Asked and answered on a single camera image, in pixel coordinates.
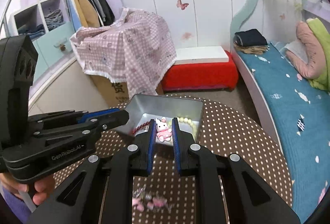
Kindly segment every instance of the blue gripper pad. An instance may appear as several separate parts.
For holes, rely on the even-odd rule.
[[[172,137],[173,137],[173,150],[174,150],[174,159],[179,175],[181,174],[181,153],[178,142],[178,134],[176,131],[174,119],[172,120]]]
[[[105,109],[105,110],[95,111],[93,113],[86,113],[81,117],[81,119],[78,121],[78,123],[84,123],[88,118],[91,118],[91,117],[97,118],[99,116],[103,116],[105,114],[115,113],[117,111],[120,111],[120,109],[118,109],[118,108]]]
[[[157,124],[156,121],[153,122],[152,125],[152,132],[150,136],[150,141],[149,141],[149,149],[148,149],[148,165],[147,165],[147,172],[148,174],[151,173],[152,170],[152,165],[153,165],[153,151],[154,151],[154,146],[156,143],[156,134],[157,134]]]

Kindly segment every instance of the red ottoman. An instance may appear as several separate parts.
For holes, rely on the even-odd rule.
[[[173,65],[162,80],[164,91],[229,88],[234,89],[238,72],[229,52],[229,62]]]

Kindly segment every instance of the round table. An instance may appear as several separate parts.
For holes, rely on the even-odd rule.
[[[204,101],[197,143],[222,156],[228,156],[230,153],[239,154],[288,205],[292,206],[291,179],[285,158],[278,145],[258,124],[220,102],[191,96],[180,97]],[[123,109],[125,105],[121,104],[118,108]],[[111,156],[128,146],[133,139],[133,137],[119,135],[115,131],[105,131],[96,143],[96,154],[100,157]],[[54,175],[56,186],[82,161],[57,172]],[[134,177],[133,191],[144,184],[148,191],[165,197],[169,204],[173,204],[173,207],[171,213],[167,209],[159,212],[149,209],[139,212],[133,208],[132,223],[195,223],[195,178],[193,176],[179,177],[174,165],[172,147],[156,144],[152,173],[149,177]]]

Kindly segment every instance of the drawer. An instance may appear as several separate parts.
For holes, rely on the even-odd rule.
[[[46,33],[40,37],[38,46],[48,66],[52,66],[63,56],[72,52],[70,37],[75,33],[72,23],[64,25]],[[61,51],[60,46],[65,45],[65,50]]]
[[[33,45],[38,52],[38,61],[37,61],[36,71],[34,73],[34,78],[33,78],[33,81],[35,82],[44,72],[47,71],[48,65],[44,59],[44,56],[42,55],[42,53],[39,49],[37,40],[33,41]]]

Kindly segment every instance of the pink bunny toy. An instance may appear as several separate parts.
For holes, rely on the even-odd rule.
[[[166,123],[166,118],[163,117],[160,121],[156,119],[157,124],[157,137],[160,142],[171,141],[172,129],[168,127]]]

